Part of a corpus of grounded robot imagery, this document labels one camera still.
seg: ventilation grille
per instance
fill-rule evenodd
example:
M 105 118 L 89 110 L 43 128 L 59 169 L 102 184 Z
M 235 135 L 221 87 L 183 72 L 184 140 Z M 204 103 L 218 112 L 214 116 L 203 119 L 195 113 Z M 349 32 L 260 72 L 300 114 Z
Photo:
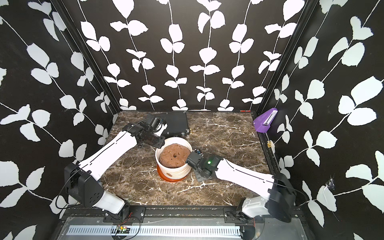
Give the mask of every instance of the ventilation grille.
M 130 233 L 118 233 L 117 236 L 133 236 L 139 226 L 127 226 Z M 116 225 L 71 225 L 67 235 L 115 235 Z M 169 237 L 229 237 L 239 238 L 239 226 L 142 226 L 138 236 L 169 236 Z

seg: terracotta saucer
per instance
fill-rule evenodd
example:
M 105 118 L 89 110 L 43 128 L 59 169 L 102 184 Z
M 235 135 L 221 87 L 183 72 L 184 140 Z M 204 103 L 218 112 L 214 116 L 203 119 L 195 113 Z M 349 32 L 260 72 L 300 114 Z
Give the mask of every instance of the terracotta saucer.
M 178 181 L 184 180 L 188 176 L 188 174 L 187 174 L 185 177 L 180 178 L 180 179 L 170 179 L 164 175 L 164 173 L 161 171 L 159 165 L 157 165 L 157 174 L 161 177 L 161 179 L 163 179 L 167 182 L 178 182 Z

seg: white ceramic pot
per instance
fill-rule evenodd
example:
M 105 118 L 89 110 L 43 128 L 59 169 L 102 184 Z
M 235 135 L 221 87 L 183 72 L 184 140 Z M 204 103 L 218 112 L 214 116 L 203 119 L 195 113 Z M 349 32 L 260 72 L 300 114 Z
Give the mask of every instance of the white ceramic pot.
M 170 179 L 181 179 L 186 175 L 188 175 L 188 173 L 191 171 L 191 167 L 188 164 L 184 164 L 183 166 L 177 167 L 177 168 L 169 168 L 169 167 L 164 167 L 159 162 L 160 153 L 163 152 L 166 146 L 169 146 L 174 143 L 183 145 L 184 147 L 188 148 L 189 151 L 192 152 L 192 146 L 189 144 L 189 142 L 187 142 L 187 140 L 181 137 L 170 137 L 164 140 L 164 146 L 162 146 L 160 149 L 158 148 L 156 149 L 155 157 L 156 157 L 156 162 L 160 167 L 160 170 L 163 172 L 163 174 L 166 177 Z

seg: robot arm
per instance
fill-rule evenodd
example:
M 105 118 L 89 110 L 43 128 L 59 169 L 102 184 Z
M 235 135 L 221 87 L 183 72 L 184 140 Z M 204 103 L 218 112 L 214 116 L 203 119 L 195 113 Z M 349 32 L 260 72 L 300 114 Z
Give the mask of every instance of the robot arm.
M 113 214 L 120 213 L 123 207 L 129 208 L 123 199 L 105 191 L 97 181 L 119 157 L 138 143 L 161 148 L 164 145 L 161 134 L 166 128 L 166 122 L 157 117 L 137 124 L 128 123 L 98 152 L 79 165 L 71 163 L 65 168 L 66 192 L 85 207 L 99 207 Z
M 273 176 L 255 172 L 213 154 L 203 157 L 192 152 L 186 163 L 194 169 L 199 182 L 216 177 L 234 182 L 260 195 L 243 199 L 235 213 L 237 217 L 253 218 L 256 215 L 270 214 L 283 222 L 290 222 L 296 192 L 284 174 Z

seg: black and white leaf wallpaper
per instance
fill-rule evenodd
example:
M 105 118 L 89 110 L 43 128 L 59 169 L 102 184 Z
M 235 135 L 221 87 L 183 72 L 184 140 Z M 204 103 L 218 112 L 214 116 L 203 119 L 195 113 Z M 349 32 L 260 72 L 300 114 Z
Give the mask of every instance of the black and white leaf wallpaper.
M 381 0 L 320 0 L 264 111 L 316 239 L 382 239 Z
M 63 0 L 122 110 L 250 110 L 304 0 Z
M 0 0 L 0 239 L 48 239 L 63 170 L 104 144 L 117 111 L 50 2 Z

